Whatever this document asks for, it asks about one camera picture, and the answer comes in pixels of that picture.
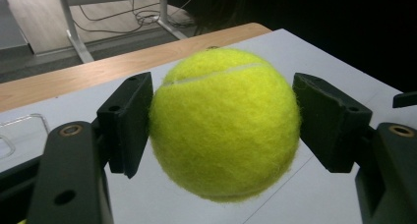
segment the cable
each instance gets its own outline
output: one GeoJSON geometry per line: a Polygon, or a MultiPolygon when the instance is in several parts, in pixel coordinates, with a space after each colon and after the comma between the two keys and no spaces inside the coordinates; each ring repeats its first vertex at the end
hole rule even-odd
{"type": "MultiPolygon", "coordinates": [[[[175,27],[175,28],[189,28],[189,27],[193,27],[193,26],[196,25],[193,19],[189,19],[189,20],[186,20],[186,21],[184,21],[182,23],[179,23],[179,22],[175,21],[172,18],[173,15],[175,15],[177,12],[179,12],[181,9],[183,9],[185,6],[187,6],[191,1],[192,0],[188,0],[183,6],[181,6],[180,8],[178,8],[172,14],[168,15],[168,18],[170,18],[170,20],[171,20],[171,21],[168,20],[168,22],[173,27],[175,27]]],[[[109,19],[109,18],[113,18],[113,17],[119,16],[119,15],[123,15],[123,14],[129,13],[129,12],[132,12],[132,14],[135,15],[135,19],[137,20],[138,25],[139,25],[137,28],[132,29],[132,30],[118,31],[118,30],[108,30],[108,29],[87,29],[87,28],[82,28],[76,21],[74,21],[74,24],[78,28],[80,28],[82,30],[85,30],[85,31],[90,31],[90,32],[110,32],[110,33],[121,33],[121,34],[124,34],[124,33],[132,33],[132,32],[137,31],[138,29],[142,28],[143,26],[148,26],[148,25],[151,25],[151,24],[156,23],[158,21],[158,19],[159,19],[159,13],[160,13],[159,11],[155,11],[155,10],[144,10],[144,11],[140,11],[138,13],[135,13],[135,11],[142,10],[144,8],[147,8],[147,7],[150,7],[150,6],[154,6],[154,5],[158,5],[158,4],[160,4],[160,2],[154,3],[154,4],[150,4],[150,5],[146,5],[146,6],[143,6],[141,8],[136,8],[135,9],[135,0],[132,0],[132,9],[131,10],[124,11],[124,12],[120,12],[120,13],[117,13],[117,14],[114,14],[114,15],[110,15],[110,16],[106,16],[106,17],[99,18],[99,19],[90,18],[86,14],[86,12],[84,11],[83,7],[81,5],[79,6],[80,7],[80,10],[83,13],[83,15],[89,21],[102,21],[102,20],[106,20],[106,19],[109,19]],[[148,13],[154,12],[154,13],[156,13],[156,15],[148,15],[148,16],[141,16],[140,15],[141,13],[145,13],[145,12],[148,12],[148,13]]]]}
{"type": "Polygon", "coordinates": [[[135,31],[139,30],[140,28],[142,28],[145,25],[149,25],[149,24],[145,24],[145,19],[146,18],[153,18],[153,16],[141,17],[141,19],[138,20],[139,26],[135,29],[127,30],[127,31],[107,30],[107,29],[86,29],[86,28],[81,27],[76,21],[74,21],[74,20],[73,21],[74,21],[74,24],[78,28],[80,28],[82,30],[85,30],[85,31],[89,31],[89,32],[110,32],[110,33],[118,33],[118,34],[128,34],[128,33],[132,33],[132,32],[135,32],[135,31]]]}
{"type": "Polygon", "coordinates": [[[111,16],[106,16],[106,17],[103,17],[103,18],[99,18],[99,19],[92,19],[92,18],[90,18],[89,16],[87,16],[87,14],[85,13],[85,11],[84,11],[84,9],[83,9],[83,7],[80,5],[79,7],[80,7],[80,9],[81,9],[81,11],[83,12],[83,14],[84,14],[84,16],[88,19],[88,20],[90,20],[90,21],[102,21],[102,20],[105,20],[105,19],[109,19],[109,18],[113,18],[113,17],[116,17],[116,16],[119,16],[119,15],[123,15],[123,14],[126,14],[126,13],[129,13],[129,12],[133,12],[134,14],[135,14],[135,10],[141,10],[141,9],[144,9],[144,8],[147,8],[147,7],[150,7],[150,6],[154,6],[154,5],[158,5],[159,4],[159,2],[158,3],[154,3],[154,4],[150,4],[150,5],[146,5],[146,6],[143,6],[143,7],[140,7],[140,8],[136,8],[136,9],[132,9],[132,10],[128,10],[128,11],[124,11],[124,12],[120,12],[120,13],[117,13],[117,14],[115,14],[115,15],[111,15],[111,16]]]}
{"type": "Polygon", "coordinates": [[[183,6],[181,6],[180,8],[178,8],[178,10],[176,10],[174,13],[170,14],[169,16],[173,16],[175,15],[175,13],[177,13],[178,11],[180,11],[181,9],[183,9],[186,5],[188,5],[188,3],[190,3],[192,0],[188,0],[183,6]]]}

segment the dark background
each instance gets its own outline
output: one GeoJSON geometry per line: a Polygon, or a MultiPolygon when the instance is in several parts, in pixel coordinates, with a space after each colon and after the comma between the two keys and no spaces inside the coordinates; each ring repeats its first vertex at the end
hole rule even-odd
{"type": "Polygon", "coordinates": [[[184,9],[200,29],[285,28],[386,84],[417,91],[417,0],[192,0],[184,9]]]}

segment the yellow tennis ball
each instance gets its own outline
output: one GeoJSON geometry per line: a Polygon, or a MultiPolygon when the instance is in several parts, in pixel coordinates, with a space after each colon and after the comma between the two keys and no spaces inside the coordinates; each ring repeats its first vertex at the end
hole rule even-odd
{"type": "Polygon", "coordinates": [[[185,190],[242,201],[274,184],[296,153],[300,113],[285,78],[239,49],[199,52],[168,72],[149,111],[153,153],[185,190]]]}

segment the black cable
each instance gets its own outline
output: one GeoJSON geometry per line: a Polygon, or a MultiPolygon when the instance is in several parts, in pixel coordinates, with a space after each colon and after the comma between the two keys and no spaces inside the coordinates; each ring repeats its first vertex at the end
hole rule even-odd
{"type": "MultiPolygon", "coordinates": [[[[116,17],[116,16],[119,16],[119,15],[123,15],[123,14],[126,14],[126,13],[129,13],[129,12],[132,12],[134,15],[135,15],[135,19],[137,20],[137,22],[138,22],[138,27],[137,28],[135,28],[135,29],[132,29],[132,30],[128,30],[128,31],[117,31],[117,30],[107,30],[107,29],[87,29],[87,28],[82,28],[76,21],[74,21],[74,23],[75,23],[75,25],[78,27],[78,28],[80,28],[80,29],[82,29],[82,30],[85,30],[85,31],[91,31],[91,32],[110,32],[110,33],[132,33],[132,32],[135,32],[135,31],[137,31],[138,29],[140,29],[140,28],[142,28],[143,26],[148,26],[148,25],[151,25],[151,24],[154,24],[154,23],[156,23],[157,21],[158,21],[158,19],[159,19],[159,11],[154,11],[154,10],[147,10],[147,11],[140,11],[140,12],[138,12],[138,13],[135,13],[135,11],[137,11],[137,10],[142,10],[142,9],[144,9],[144,8],[147,8],[147,7],[150,7],[150,6],[154,6],[154,5],[158,5],[158,4],[160,4],[160,2],[158,2],[158,3],[154,3],[154,4],[150,4],[150,5],[146,5],[146,6],[143,6],[143,7],[141,7],[141,8],[136,8],[135,9],[135,0],[132,0],[132,9],[131,10],[129,10],[129,11],[124,11],[124,12],[121,12],[121,13],[117,13],[117,14],[114,14],[114,15],[110,15],[110,16],[106,16],[106,17],[103,17],[103,18],[99,18],[99,19],[92,19],[92,18],[90,18],[87,14],[86,14],[86,12],[84,11],[84,9],[83,9],[83,7],[80,5],[79,7],[80,7],[80,9],[81,9],[81,11],[82,11],[82,13],[83,13],[83,15],[86,17],[86,19],[88,19],[89,21],[102,21],[102,20],[105,20],[105,19],[109,19],[109,18],[113,18],[113,17],[116,17]],[[155,12],[155,13],[157,13],[157,15],[148,15],[148,16],[140,16],[140,13],[144,13],[144,12],[155,12]]],[[[178,22],[176,22],[175,20],[173,20],[172,18],[171,18],[171,20],[172,21],[169,21],[168,20],[168,22],[173,26],[173,27],[175,27],[175,28],[189,28],[189,27],[194,27],[196,24],[194,23],[194,22],[192,22],[192,23],[190,23],[190,22],[183,22],[183,23],[178,23],[178,22]]]]}
{"type": "Polygon", "coordinates": [[[82,28],[79,24],[77,24],[77,22],[76,21],[74,21],[74,24],[78,27],[78,28],[80,28],[80,29],[82,29],[82,30],[85,30],[85,31],[89,31],[89,32],[110,32],[110,33],[118,33],[118,34],[128,34],[128,33],[132,33],[132,32],[135,32],[135,31],[137,31],[137,30],[139,30],[140,28],[142,28],[143,26],[145,26],[145,25],[149,25],[149,24],[145,24],[145,19],[146,18],[151,18],[151,17],[153,17],[153,16],[148,16],[148,17],[141,17],[139,20],[138,20],[138,24],[139,24],[139,26],[137,27],[137,28],[135,28],[135,29],[132,29],[132,30],[127,30],[127,31],[117,31],[117,30],[107,30],[107,29],[86,29],[86,28],[82,28]]]}
{"type": "Polygon", "coordinates": [[[154,4],[150,4],[150,5],[146,5],[146,6],[143,6],[143,7],[140,7],[140,8],[136,8],[136,9],[134,7],[132,7],[132,10],[124,11],[124,12],[121,12],[121,13],[117,13],[117,14],[114,14],[114,15],[111,15],[111,16],[106,16],[106,17],[99,18],[99,19],[92,19],[92,18],[88,17],[87,14],[85,13],[83,7],[81,5],[79,7],[80,7],[81,11],[83,12],[84,16],[89,21],[102,21],[102,20],[105,20],[105,19],[113,18],[115,16],[119,16],[119,15],[123,15],[123,14],[129,13],[129,12],[133,12],[135,14],[135,10],[141,10],[141,9],[144,9],[144,8],[147,8],[147,7],[150,7],[150,6],[154,6],[154,5],[158,5],[158,4],[159,4],[159,2],[158,3],[154,3],[154,4]]]}

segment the metal frame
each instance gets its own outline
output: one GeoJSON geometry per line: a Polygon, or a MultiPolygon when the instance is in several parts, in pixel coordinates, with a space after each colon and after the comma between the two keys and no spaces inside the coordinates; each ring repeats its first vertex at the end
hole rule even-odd
{"type": "MultiPolygon", "coordinates": [[[[65,20],[67,22],[67,35],[71,41],[71,44],[74,46],[78,55],[80,56],[83,63],[88,63],[94,61],[88,49],[86,48],[83,41],[80,39],[76,27],[74,25],[73,16],[71,14],[70,6],[75,5],[84,5],[84,4],[94,4],[94,3],[103,3],[111,1],[120,1],[120,0],[60,0],[62,10],[64,12],[65,20]]],[[[181,31],[173,27],[168,22],[168,0],[160,0],[160,15],[158,17],[157,23],[165,28],[168,32],[173,34],[178,39],[185,39],[187,36],[181,31]]]]}

